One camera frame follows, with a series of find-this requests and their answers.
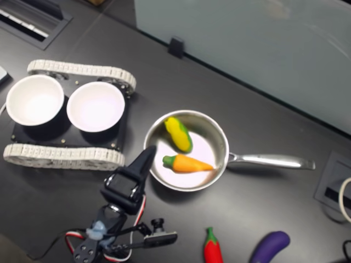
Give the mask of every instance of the white tank track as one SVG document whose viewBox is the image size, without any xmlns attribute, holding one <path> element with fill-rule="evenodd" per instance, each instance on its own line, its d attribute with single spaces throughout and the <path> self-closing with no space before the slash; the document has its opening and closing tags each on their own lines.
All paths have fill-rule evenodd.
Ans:
<svg viewBox="0 0 351 263">
<path fill-rule="evenodd" d="M 116 67 L 34 60 L 28 73 L 46 74 L 68 79 L 68 74 L 96 76 L 101 81 L 118 83 L 128 95 L 135 91 L 137 82 L 132 74 Z M 61 148 L 29 144 L 10 144 L 4 151 L 7 162 L 34 168 L 81 169 L 112 171 L 124 165 L 124 155 L 106 148 Z"/>
</svg>

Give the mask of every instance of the dark gray tabletop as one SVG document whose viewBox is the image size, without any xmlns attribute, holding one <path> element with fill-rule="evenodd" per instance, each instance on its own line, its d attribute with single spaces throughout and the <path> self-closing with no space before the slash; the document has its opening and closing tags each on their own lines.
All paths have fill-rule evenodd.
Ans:
<svg viewBox="0 0 351 263">
<path fill-rule="evenodd" d="M 74 19 L 46 51 L 0 30 L 0 63 L 14 78 L 0 87 L 1 105 L 33 59 L 117 66 L 138 81 L 123 152 L 127 163 L 142 150 L 153 122 L 180 109 L 214 118 L 235 153 L 283 153 L 316 161 L 315 171 L 234 167 L 211 187 L 194 193 L 171 191 L 150 176 L 143 220 L 163 217 L 166 229 L 178 231 L 179 239 L 172 246 L 135 250 L 130 262 L 203 262 L 208 226 L 214 227 L 224 262 L 247 262 L 257 242 L 277 230 L 287 232 L 292 242 L 272 262 L 327 263 L 342 258 L 341 244 L 350 238 L 350 226 L 328 219 L 313 195 L 331 151 L 351 158 L 349 140 L 193 61 L 170 56 L 165 47 L 101 9 L 78 1 L 62 5 Z M 10 143 L 13 125 L 6 113 L 1 116 L 0 149 Z M 89 226 L 104 204 L 99 189 L 107 175 L 31 169 L 1 158 L 0 232 L 24 250 L 40 254 L 60 231 Z M 64 242 L 43 262 L 70 262 Z"/>
</svg>

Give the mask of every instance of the orange carrot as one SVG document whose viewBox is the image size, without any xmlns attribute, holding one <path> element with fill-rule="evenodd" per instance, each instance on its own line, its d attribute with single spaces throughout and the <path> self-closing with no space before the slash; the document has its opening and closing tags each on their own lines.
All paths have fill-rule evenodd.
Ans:
<svg viewBox="0 0 351 263">
<path fill-rule="evenodd" d="M 211 165 L 185 155 L 164 156 L 162 161 L 164 165 L 171 167 L 173 171 L 178 171 L 181 173 L 213 170 Z"/>
</svg>

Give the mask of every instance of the red pepper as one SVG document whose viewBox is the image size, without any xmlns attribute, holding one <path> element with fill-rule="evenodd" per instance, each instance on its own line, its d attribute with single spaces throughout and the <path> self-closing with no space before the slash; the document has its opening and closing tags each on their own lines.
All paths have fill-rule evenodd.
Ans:
<svg viewBox="0 0 351 263">
<path fill-rule="evenodd" d="M 218 240 L 214 236 L 212 227 L 208 229 L 208 235 L 205 243 L 204 253 L 206 263 L 223 263 L 222 254 Z"/>
</svg>

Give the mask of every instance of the saucepan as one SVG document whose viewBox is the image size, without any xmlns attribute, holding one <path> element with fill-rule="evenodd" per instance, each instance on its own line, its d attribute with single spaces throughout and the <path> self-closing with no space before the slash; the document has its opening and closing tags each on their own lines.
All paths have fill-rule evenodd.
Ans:
<svg viewBox="0 0 351 263">
<path fill-rule="evenodd" d="M 196 173 L 175 173 L 164 167 L 164 156 L 179 154 L 172 143 L 164 121 L 170 116 L 178 118 L 189 130 L 193 141 L 193 150 L 189 157 L 206 162 L 214 167 L 211 171 Z M 159 118 L 148 131 L 144 149 L 157 146 L 151 174 L 163 185 L 178 191 L 192 192 L 209 187 L 224 173 L 228 163 L 252 163 L 271 167 L 314 170 L 313 161 L 289 155 L 237 155 L 229 152 L 228 140 L 216 121 L 197 111 L 180 110 Z"/>
</svg>

